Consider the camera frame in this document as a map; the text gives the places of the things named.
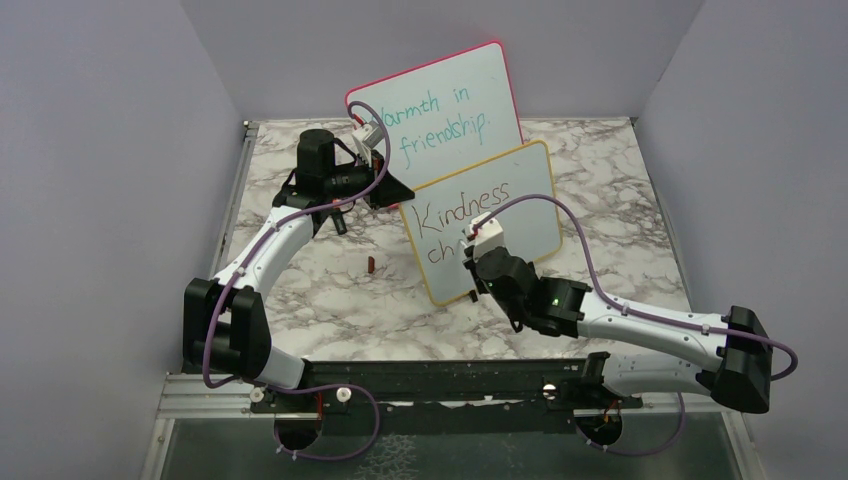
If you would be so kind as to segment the black orange highlighter marker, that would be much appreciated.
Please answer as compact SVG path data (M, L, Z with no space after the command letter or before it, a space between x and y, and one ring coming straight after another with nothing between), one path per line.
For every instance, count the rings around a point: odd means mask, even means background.
M343 210L337 210L331 214L331 218L338 235L345 235L348 232L345 214L346 211Z

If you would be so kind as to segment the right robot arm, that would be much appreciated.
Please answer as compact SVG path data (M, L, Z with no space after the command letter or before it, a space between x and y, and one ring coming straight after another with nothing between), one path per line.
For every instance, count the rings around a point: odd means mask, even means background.
M607 304L588 284L538 276L533 263L496 247L464 251L464 267L479 293L490 295L514 331L529 328L550 337L592 338L647 349L645 355L610 356L601 369L577 380L579 398L600 407L615 395L687 392L710 397L743 413L770 409L772 346L753 310L732 306L725 315L652 307L649 318Z

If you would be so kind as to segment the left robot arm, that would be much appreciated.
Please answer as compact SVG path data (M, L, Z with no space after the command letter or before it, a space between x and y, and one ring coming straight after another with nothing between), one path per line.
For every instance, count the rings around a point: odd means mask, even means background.
M259 233L210 279L193 279L184 292L182 353L204 375L224 372L276 386L285 407L298 411L313 401L314 384L303 376L305 360L272 344L263 300L294 255L332 220L347 230L344 205L363 200L379 209L411 200L413 191L393 177L378 151L384 131L370 122L352 135L352 161L339 164L343 142L325 129L301 133L296 167L272 202Z

